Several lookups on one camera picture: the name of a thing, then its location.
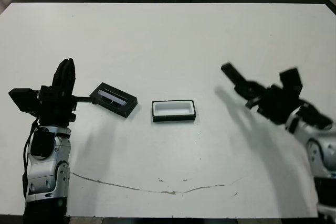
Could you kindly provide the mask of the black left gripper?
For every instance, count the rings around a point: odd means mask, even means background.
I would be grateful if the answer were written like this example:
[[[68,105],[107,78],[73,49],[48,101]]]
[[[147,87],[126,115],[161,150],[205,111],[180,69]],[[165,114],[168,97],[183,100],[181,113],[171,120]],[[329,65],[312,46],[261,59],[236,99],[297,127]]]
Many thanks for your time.
[[[73,111],[77,103],[91,103],[91,97],[72,94],[76,80],[75,64],[72,58],[64,59],[58,66],[52,86],[41,86],[39,123],[44,126],[68,127],[76,120]]]

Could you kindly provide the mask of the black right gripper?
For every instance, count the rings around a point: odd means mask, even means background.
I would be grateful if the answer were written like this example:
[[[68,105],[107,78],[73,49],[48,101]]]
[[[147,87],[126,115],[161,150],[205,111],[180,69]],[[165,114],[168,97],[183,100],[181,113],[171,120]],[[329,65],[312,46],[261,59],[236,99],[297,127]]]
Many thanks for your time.
[[[234,90],[239,95],[252,95],[252,90],[262,90],[263,86],[253,80],[245,80]],[[300,105],[299,92],[272,84],[256,98],[248,100],[246,107],[258,106],[257,112],[275,125],[285,124],[290,114]]]

